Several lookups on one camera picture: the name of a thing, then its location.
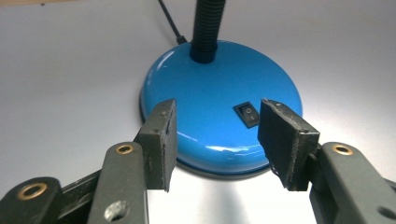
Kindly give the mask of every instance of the white desk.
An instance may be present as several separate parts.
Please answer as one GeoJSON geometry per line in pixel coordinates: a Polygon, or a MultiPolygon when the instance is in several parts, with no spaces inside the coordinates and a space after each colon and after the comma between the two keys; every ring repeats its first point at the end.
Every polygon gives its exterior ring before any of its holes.
{"type": "MultiPolygon", "coordinates": [[[[190,40],[195,1],[165,3],[190,40]]],[[[350,144],[396,181],[395,1],[230,0],[219,38],[289,73],[320,143],[350,144]]],[[[0,196],[100,169],[109,147],[133,140],[146,72],[175,45],[155,0],[0,7],[0,196]]],[[[176,168],[170,192],[148,202],[154,224],[315,223],[308,193],[270,172],[218,181],[176,168]]]]}

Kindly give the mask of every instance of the blue lamp base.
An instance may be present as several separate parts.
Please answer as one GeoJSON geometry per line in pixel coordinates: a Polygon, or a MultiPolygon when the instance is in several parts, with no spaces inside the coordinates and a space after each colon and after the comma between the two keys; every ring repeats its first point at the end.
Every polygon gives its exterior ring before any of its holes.
{"type": "Polygon", "coordinates": [[[260,111],[261,98],[268,98],[301,116],[296,87],[279,65],[254,49],[219,41],[215,60],[201,64],[190,58],[190,47],[167,51],[149,69],[140,99],[144,119],[156,104],[175,98],[179,163],[200,175],[225,178],[262,172],[269,161],[257,140],[258,126],[244,115],[254,121],[251,110],[260,111]]]}

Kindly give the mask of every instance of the desk lamp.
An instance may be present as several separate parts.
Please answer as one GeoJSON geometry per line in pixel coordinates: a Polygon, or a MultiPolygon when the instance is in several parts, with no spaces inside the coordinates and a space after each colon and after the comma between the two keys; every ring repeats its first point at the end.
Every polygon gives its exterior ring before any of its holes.
{"type": "Polygon", "coordinates": [[[198,0],[193,38],[165,52],[148,70],[143,119],[156,104],[177,101],[177,162],[200,175],[244,178],[269,165],[257,140],[261,98],[302,114],[286,72],[249,47],[218,40],[225,0],[198,0]]]}

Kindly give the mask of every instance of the screw hole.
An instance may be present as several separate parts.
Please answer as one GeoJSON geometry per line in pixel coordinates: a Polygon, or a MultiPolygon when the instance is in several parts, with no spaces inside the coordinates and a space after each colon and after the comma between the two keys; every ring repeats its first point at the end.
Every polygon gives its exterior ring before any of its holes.
{"type": "Polygon", "coordinates": [[[120,147],[117,147],[116,152],[119,154],[128,154],[130,152],[132,152],[134,150],[134,147],[132,147],[131,145],[123,145],[120,147]]]}
{"type": "Polygon", "coordinates": [[[386,207],[379,206],[376,211],[384,217],[396,220],[396,214],[386,207]]]}
{"type": "Polygon", "coordinates": [[[31,200],[41,195],[47,189],[47,184],[34,183],[23,187],[18,193],[18,199],[22,201],[31,200]]]}
{"type": "Polygon", "coordinates": [[[335,146],[332,148],[332,150],[334,150],[335,152],[342,154],[342,155],[346,155],[346,156],[350,156],[353,154],[352,149],[344,147],[344,146],[335,146]]]}
{"type": "Polygon", "coordinates": [[[105,219],[107,222],[114,222],[129,214],[129,204],[126,201],[117,201],[109,205],[105,211],[105,219]]]}

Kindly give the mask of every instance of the black switch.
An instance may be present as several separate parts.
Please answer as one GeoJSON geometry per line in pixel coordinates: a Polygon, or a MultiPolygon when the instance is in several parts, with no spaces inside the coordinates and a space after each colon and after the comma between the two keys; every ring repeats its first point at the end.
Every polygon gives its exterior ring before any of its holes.
{"type": "Polygon", "coordinates": [[[236,105],[233,107],[233,109],[248,128],[259,124],[259,113],[250,102],[236,105]]]}

